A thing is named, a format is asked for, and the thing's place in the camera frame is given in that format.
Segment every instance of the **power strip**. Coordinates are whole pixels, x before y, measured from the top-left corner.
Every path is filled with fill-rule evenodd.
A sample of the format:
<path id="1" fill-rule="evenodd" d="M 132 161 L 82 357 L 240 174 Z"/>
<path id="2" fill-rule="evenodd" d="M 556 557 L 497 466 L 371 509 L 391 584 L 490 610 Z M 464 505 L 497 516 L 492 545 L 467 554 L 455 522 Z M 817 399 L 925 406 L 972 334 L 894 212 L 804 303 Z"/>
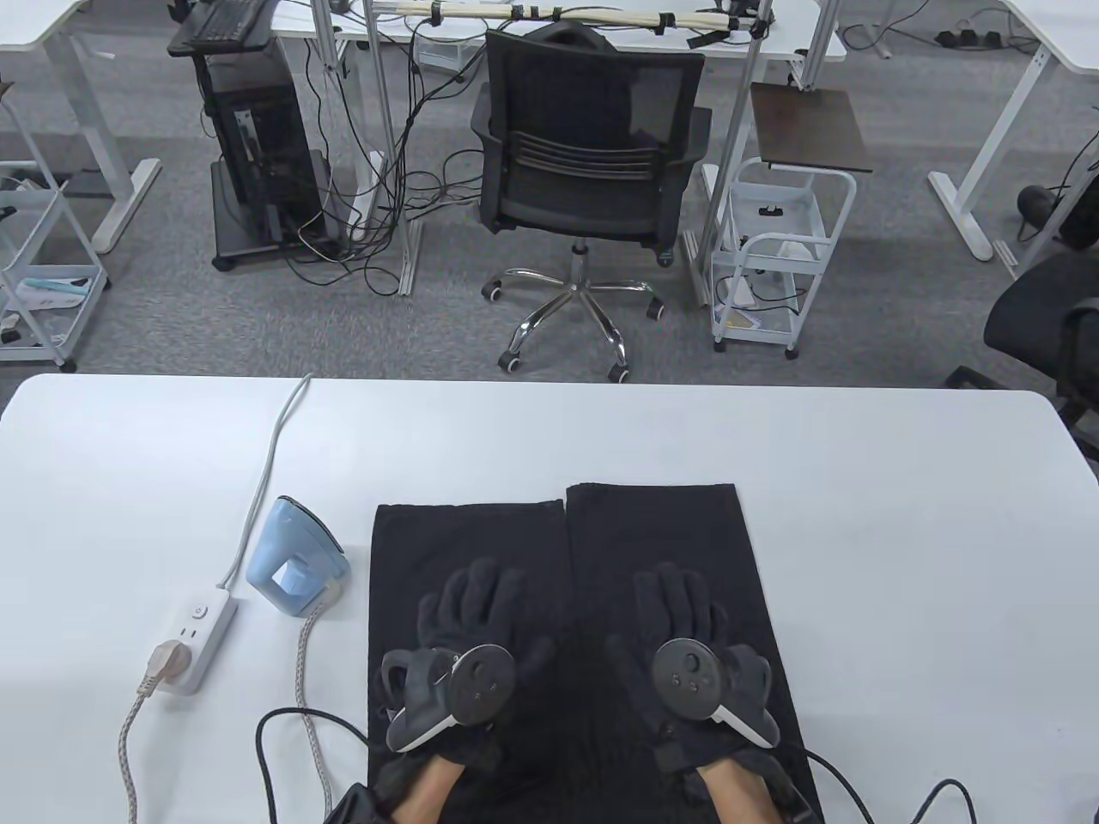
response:
<path id="1" fill-rule="evenodd" d="M 163 681 L 159 689 L 179 695 L 190 695 L 198 690 L 236 614 L 237 603 L 227 590 L 219 588 L 196 592 L 182 602 L 164 637 L 186 644 L 191 652 L 191 662 L 171 680 Z"/>

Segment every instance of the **hand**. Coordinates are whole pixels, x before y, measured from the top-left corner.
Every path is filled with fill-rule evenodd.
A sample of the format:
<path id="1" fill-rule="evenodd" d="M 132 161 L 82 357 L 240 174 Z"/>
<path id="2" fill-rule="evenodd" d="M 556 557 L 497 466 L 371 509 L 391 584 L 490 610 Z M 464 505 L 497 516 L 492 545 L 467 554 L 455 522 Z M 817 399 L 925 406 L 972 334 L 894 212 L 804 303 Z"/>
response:
<path id="1" fill-rule="evenodd" d="M 553 642 L 540 636 L 525 642 L 520 621 L 526 578 L 519 569 L 501 570 L 491 558 L 479 558 L 454 572 L 441 594 L 420 600 L 417 637 L 422 647 L 462 655 L 482 644 L 507 649 L 515 660 L 519 689 L 554 654 Z M 432 751 L 454 764 L 487 767 L 498 757 L 492 724 L 455 726 L 431 742 Z"/>
<path id="2" fill-rule="evenodd" d="M 607 639 L 614 671 L 625 687 L 630 703 L 651 735 L 657 766 L 665 772 L 706 767 L 747 742 L 725 724 L 688 721 L 669 710 L 656 693 L 652 665 L 656 650 L 671 638 L 695 638 L 721 656 L 729 645 L 729 617 L 710 601 L 701 575 L 660 564 L 655 572 L 634 576 L 640 635 L 630 645 L 621 636 Z"/>

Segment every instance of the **black chair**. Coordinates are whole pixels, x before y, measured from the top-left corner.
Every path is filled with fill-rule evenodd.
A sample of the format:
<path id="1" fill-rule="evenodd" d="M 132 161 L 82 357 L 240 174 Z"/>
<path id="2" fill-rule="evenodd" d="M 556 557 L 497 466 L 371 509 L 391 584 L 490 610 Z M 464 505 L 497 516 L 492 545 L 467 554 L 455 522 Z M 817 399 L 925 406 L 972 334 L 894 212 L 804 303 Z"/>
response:
<path id="1" fill-rule="evenodd" d="M 489 82 L 471 122 L 485 147 L 481 223 L 493 234 L 529 226 L 576 238 L 567 278 L 519 267 L 481 289 L 490 301 L 507 278 L 559 289 L 519 324 L 500 368 L 513 372 L 523 342 L 576 298 L 614 348 L 608 378 L 623 382 L 622 334 L 592 293 L 647 294 L 653 320 L 664 303 L 641 280 L 589 282 L 586 238 L 639 243 L 671 266 L 682 193 L 710 140 L 711 112 L 695 108 L 703 57 L 621 53 L 575 22 L 525 37 L 488 32 L 486 41 Z"/>
<path id="2" fill-rule="evenodd" d="M 1085 457 L 1099 460 L 1099 447 L 1074 431 L 1088 410 L 1099 411 L 1099 258 L 1063 254 L 1030 269 L 996 301 L 985 343 L 1057 381 L 1061 420 Z M 1007 388 L 967 366 L 946 386 Z"/>

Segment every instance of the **dark wooden shelf top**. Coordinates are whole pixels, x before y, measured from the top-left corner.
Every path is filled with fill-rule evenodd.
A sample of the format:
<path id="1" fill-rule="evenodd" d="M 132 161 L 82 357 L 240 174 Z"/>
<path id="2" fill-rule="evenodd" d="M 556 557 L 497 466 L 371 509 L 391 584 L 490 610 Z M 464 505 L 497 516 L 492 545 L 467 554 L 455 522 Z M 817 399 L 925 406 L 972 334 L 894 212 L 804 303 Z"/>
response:
<path id="1" fill-rule="evenodd" d="M 874 171 L 847 92 L 752 83 L 752 109 L 765 162 Z"/>

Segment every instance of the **chair backrest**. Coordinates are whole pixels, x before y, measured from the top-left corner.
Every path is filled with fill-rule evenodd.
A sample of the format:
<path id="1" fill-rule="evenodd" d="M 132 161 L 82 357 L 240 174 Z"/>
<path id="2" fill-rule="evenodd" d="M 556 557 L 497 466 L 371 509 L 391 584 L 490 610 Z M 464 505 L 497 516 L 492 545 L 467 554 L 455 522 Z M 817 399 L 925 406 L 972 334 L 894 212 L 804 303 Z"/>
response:
<path id="1" fill-rule="evenodd" d="M 492 136 L 511 163 L 559 175 L 655 180 L 682 156 L 704 58 L 630 54 L 578 23 L 488 32 Z"/>

